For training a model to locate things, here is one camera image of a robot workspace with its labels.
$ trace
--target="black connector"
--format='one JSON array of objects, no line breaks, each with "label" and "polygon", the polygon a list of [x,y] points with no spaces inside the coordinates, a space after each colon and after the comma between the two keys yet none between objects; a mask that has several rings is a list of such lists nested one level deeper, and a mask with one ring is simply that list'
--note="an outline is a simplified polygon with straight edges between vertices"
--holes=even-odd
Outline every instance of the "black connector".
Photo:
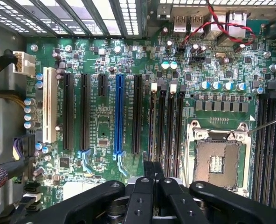
[{"label": "black connector", "polygon": [[74,77],[64,74],[63,89],[63,149],[72,150],[74,140]]}]

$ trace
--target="blue pcie slot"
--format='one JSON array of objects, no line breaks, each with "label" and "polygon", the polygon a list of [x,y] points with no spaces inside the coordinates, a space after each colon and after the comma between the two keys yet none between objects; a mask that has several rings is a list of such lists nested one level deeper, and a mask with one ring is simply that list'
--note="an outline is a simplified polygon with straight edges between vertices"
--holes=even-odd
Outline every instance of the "blue pcie slot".
[{"label": "blue pcie slot", "polygon": [[124,75],[116,75],[115,89],[115,120],[114,120],[114,145],[113,160],[123,151],[124,137]]}]

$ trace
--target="mounting screw hole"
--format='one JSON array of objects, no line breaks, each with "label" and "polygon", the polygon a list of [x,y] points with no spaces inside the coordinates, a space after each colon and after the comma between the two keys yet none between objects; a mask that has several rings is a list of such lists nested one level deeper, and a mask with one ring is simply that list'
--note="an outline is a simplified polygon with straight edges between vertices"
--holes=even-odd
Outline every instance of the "mounting screw hole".
[{"label": "mounting screw hole", "polygon": [[134,211],[136,216],[141,216],[142,215],[142,211],[141,210],[136,210]]}]

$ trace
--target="metal rod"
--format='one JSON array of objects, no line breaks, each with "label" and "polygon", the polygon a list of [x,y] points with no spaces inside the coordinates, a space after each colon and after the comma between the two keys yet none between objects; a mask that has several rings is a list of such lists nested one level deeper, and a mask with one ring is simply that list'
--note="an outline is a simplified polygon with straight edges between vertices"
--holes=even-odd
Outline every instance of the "metal rod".
[{"label": "metal rod", "polygon": [[32,14],[30,11],[28,11],[25,7],[20,5],[18,2],[13,0],[3,0],[3,1],[9,6],[11,6],[14,10],[19,12],[23,16],[25,16],[27,19],[31,20],[37,26],[47,31],[49,35],[58,36],[58,34],[53,29],[47,26],[44,22],[42,22],[39,18],[37,18],[34,14]]},{"label": "metal rod", "polygon": [[97,26],[100,28],[104,36],[110,36],[110,33],[92,0],[82,0],[86,10],[91,15]]},{"label": "metal rod", "polygon": [[80,17],[75,13],[71,6],[65,0],[55,0],[57,4],[81,27],[83,32],[88,35],[92,36],[92,33],[87,28],[87,26],[82,22]]},{"label": "metal rod", "polygon": [[120,8],[120,4],[118,0],[109,0],[109,3],[111,5],[111,9],[113,11],[116,23],[118,25],[119,31],[121,33],[122,37],[126,36],[126,27],[123,20],[123,13]]},{"label": "metal rod", "polygon": [[62,27],[68,34],[74,36],[74,32],[65,25],[48,7],[46,7],[40,0],[29,0],[34,6],[41,10],[48,18],[50,18],[58,26]]}]

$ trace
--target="white pci slot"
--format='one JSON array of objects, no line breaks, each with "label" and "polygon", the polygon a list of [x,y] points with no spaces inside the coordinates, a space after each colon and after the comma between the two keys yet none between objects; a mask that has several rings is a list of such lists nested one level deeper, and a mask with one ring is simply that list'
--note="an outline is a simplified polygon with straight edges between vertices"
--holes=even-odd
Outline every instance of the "white pci slot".
[{"label": "white pci slot", "polygon": [[57,80],[54,68],[44,68],[43,74],[43,142],[56,141]]}]

